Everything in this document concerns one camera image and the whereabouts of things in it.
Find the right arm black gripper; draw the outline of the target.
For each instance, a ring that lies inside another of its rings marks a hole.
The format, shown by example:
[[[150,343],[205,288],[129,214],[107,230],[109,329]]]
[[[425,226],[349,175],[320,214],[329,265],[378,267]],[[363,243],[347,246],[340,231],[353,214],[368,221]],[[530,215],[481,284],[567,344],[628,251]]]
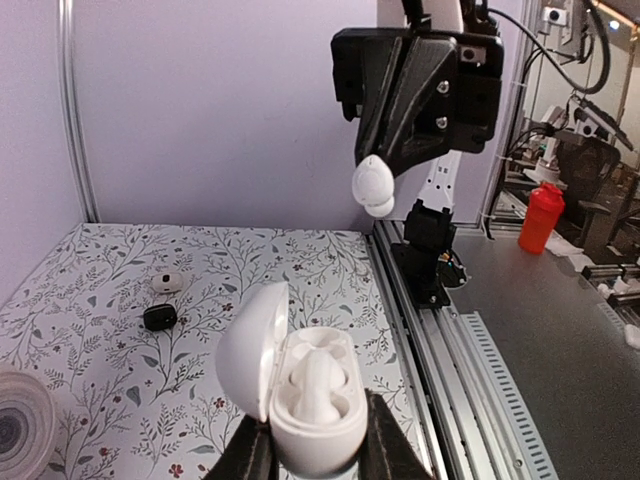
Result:
[[[330,48],[336,99],[344,118],[359,123],[357,165],[376,155],[400,176],[451,150],[477,153],[493,137],[504,63],[498,37],[346,28]]]

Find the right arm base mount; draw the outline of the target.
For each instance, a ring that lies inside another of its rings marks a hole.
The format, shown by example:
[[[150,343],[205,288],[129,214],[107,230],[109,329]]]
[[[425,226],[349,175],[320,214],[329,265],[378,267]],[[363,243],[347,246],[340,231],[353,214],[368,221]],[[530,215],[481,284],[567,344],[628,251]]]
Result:
[[[421,252],[406,243],[393,243],[391,253],[417,308],[434,310],[450,306],[448,291],[462,288],[468,282],[466,268],[452,249],[437,254]]]

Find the aluminium front rail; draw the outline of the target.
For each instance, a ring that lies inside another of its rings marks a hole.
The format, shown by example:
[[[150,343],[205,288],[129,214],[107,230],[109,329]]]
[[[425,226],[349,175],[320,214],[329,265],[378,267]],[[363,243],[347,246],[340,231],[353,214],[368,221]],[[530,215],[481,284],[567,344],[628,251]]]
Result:
[[[421,310],[391,247],[392,221],[378,222],[369,254],[409,379],[421,448],[438,479],[555,479],[533,417],[481,316],[454,305]]]

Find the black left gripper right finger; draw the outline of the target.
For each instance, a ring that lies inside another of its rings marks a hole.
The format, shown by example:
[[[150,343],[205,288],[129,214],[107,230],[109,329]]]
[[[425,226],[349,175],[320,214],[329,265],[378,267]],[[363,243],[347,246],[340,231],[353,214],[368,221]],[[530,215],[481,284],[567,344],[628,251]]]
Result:
[[[368,420],[362,443],[362,478],[431,480],[384,398],[365,390]]]

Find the right aluminium corner post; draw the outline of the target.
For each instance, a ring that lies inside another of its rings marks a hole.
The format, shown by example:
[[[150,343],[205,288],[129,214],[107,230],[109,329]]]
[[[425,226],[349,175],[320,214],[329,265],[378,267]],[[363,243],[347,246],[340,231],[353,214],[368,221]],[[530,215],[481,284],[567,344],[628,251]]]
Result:
[[[538,1],[490,1],[489,6],[508,14],[531,32],[536,29],[537,14],[539,13]],[[494,210],[494,195],[499,190],[498,184],[504,164],[504,154],[510,142],[510,132],[518,110],[516,97],[522,91],[520,75],[525,60],[532,50],[532,42],[517,25],[497,13],[494,13],[493,17],[498,21],[505,56],[500,110],[494,137],[496,141],[495,154],[480,214],[482,231],[489,239],[493,239],[490,227]]]

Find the white earbud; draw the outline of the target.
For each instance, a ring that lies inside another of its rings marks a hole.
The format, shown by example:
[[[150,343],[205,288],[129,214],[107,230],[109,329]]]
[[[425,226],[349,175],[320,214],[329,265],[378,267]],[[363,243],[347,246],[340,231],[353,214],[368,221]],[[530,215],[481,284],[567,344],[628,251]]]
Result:
[[[374,218],[383,218],[395,205],[395,182],[391,169],[377,155],[365,157],[352,176],[355,201]]]
[[[326,350],[312,350],[291,374],[300,397],[292,416],[315,426],[332,425],[341,419],[331,395],[346,382],[346,376],[334,356]]]

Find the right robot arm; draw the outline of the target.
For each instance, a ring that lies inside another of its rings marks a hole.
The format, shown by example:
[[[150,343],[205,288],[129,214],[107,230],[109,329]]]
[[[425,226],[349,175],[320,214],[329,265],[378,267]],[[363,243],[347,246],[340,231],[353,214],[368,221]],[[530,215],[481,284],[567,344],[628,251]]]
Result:
[[[461,153],[495,134],[504,47],[484,1],[407,1],[402,27],[331,39],[343,116],[358,124],[352,191],[375,218],[374,265],[392,308],[427,466],[438,479],[502,479],[496,436],[456,343],[443,273],[454,252]]]

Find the aluminium corner post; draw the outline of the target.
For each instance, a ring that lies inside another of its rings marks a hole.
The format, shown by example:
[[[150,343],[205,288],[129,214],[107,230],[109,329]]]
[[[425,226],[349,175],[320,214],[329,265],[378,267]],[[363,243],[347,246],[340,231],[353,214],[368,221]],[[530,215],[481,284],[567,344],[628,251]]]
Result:
[[[62,120],[74,184],[85,222],[100,221],[91,179],[77,79],[75,1],[57,2],[58,71]]]
[[[489,6],[508,14],[531,32],[536,29],[537,14],[539,13],[538,1],[490,1]],[[499,190],[498,184],[504,164],[504,154],[510,142],[510,132],[518,110],[516,97],[522,91],[520,75],[525,60],[532,50],[532,42],[517,25],[497,13],[494,13],[493,17],[498,21],[505,56],[500,110],[494,137],[496,141],[495,154],[480,214],[482,231],[489,239],[493,239],[490,227],[494,210],[494,195]]]

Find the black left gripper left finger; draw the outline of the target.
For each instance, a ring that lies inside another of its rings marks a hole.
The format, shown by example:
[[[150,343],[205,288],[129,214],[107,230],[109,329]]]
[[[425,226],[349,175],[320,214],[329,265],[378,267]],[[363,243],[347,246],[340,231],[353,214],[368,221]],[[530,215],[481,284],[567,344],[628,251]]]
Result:
[[[249,415],[238,425],[227,447],[204,480],[276,480],[279,462],[270,427]]]

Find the grey spiral ceramic plate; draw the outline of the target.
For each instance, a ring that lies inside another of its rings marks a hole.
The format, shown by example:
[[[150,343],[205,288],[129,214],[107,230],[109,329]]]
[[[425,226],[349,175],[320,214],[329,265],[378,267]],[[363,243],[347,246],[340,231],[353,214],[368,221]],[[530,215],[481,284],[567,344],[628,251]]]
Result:
[[[35,375],[1,365],[1,478],[38,479],[56,442],[57,408]]]

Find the small white earbud case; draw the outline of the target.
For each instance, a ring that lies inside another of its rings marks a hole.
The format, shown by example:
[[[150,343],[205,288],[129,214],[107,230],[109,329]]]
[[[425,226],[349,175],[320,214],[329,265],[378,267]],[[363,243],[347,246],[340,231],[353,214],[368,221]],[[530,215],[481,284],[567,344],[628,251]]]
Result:
[[[151,288],[159,294],[177,293],[183,289],[184,278],[178,272],[164,272],[154,275]]]

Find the red shaker bottle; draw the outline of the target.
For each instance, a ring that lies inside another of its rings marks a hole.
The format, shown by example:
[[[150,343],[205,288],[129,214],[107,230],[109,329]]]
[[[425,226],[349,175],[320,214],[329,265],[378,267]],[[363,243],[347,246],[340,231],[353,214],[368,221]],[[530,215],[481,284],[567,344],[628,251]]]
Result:
[[[519,235],[519,246],[531,254],[542,254],[564,209],[563,192],[558,187],[542,183],[534,189]]]

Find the white oval charging case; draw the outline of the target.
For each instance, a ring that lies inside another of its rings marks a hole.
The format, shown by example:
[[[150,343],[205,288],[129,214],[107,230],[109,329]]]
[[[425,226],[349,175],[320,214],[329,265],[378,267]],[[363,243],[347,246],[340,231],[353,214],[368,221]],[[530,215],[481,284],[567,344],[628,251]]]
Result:
[[[351,336],[334,327],[290,330],[289,285],[255,290],[216,349],[218,383],[235,406],[270,427],[280,462],[305,479],[355,462],[368,405]]]

